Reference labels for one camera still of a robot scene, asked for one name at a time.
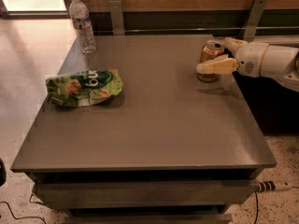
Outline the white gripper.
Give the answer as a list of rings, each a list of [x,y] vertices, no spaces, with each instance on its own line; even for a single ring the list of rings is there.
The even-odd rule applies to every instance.
[[[268,44],[248,43],[245,40],[225,37],[224,47],[235,55],[235,59],[214,59],[199,63],[196,66],[196,71],[203,75],[228,75],[236,70],[240,75],[246,77],[258,77],[260,75],[263,56],[269,47]]]

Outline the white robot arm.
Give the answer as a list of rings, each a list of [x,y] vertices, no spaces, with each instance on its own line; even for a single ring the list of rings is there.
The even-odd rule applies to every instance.
[[[279,85],[299,91],[299,48],[247,42],[226,37],[222,44],[233,55],[223,54],[199,63],[196,71],[202,75],[227,75],[237,71],[246,77],[268,77]]]

